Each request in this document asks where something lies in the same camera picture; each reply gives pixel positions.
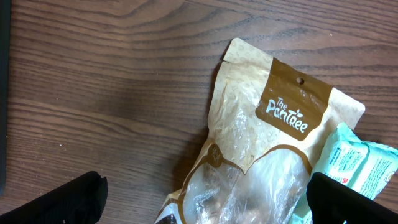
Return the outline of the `brown printed snack pouch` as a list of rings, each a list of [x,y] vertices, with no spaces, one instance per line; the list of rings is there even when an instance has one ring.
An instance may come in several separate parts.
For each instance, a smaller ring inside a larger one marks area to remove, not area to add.
[[[287,223],[327,137],[362,103],[235,38],[218,70],[208,137],[157,223]]]

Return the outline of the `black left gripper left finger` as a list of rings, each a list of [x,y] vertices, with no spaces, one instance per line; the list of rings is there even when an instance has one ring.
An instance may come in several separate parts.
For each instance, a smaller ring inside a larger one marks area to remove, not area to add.
[[[1,215],[1,224],[96,224],[107,197],[107,178],[90,171]]]

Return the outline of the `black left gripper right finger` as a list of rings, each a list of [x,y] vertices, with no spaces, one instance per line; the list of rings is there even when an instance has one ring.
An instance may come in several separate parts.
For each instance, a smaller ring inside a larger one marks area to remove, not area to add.
[[[307,188],[314,224],[397,224],[397,214],[332,178],[316,172]]]

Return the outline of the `mint green snack packet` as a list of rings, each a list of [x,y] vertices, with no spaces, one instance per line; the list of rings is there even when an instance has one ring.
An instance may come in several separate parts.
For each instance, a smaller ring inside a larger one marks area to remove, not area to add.
[[[328,136],[311,178],[320,172],[374,201],[396,171],[397,149],[362,141],[345,123],[340,123]],[[314,223],[307,193],[298,201],[289,222]]]

